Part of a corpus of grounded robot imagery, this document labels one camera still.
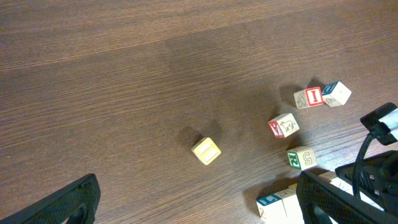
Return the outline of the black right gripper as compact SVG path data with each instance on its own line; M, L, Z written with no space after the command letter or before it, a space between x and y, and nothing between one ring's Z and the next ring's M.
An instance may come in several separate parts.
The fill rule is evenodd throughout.
M360 199L351 202L362 217L397 216L397 151L387 151L367 158L359 175L359 190L378 206L379 210Z

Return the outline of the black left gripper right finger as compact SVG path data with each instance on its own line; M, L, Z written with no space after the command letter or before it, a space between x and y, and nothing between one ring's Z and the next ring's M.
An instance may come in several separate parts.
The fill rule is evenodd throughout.
M397 223L397 217L303 171L296 189L305 223Z

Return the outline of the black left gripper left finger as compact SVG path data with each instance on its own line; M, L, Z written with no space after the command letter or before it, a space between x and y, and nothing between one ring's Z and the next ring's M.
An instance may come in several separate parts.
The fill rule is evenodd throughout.
M1 220L1 223L91 224L101 191L94 174L87 174L51 195Z

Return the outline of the red letter A block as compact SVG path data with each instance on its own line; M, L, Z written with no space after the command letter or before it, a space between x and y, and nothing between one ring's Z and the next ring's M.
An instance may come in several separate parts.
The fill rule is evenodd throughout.
M287 215L288 224L304 224L302 210L296 194L297 184L290 185L287 189L281 190L276 196L282 199L282 203Z

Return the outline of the yellow letter block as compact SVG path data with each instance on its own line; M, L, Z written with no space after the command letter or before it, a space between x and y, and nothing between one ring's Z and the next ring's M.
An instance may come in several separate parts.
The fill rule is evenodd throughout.
M205 137L199 140L191 148L191 150L194 155L199 159L199 161L206 166L212 163L221 154L218 146L209 137Z

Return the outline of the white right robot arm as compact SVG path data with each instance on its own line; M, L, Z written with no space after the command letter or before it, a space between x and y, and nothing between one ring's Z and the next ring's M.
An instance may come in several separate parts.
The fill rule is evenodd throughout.
M354 163L335 169L337 176L353 186L355 197L366 195L386 212L397 215L397 151L365 158L373 140L384 146L397 142L397 106L386 103L360 119L369 131Z

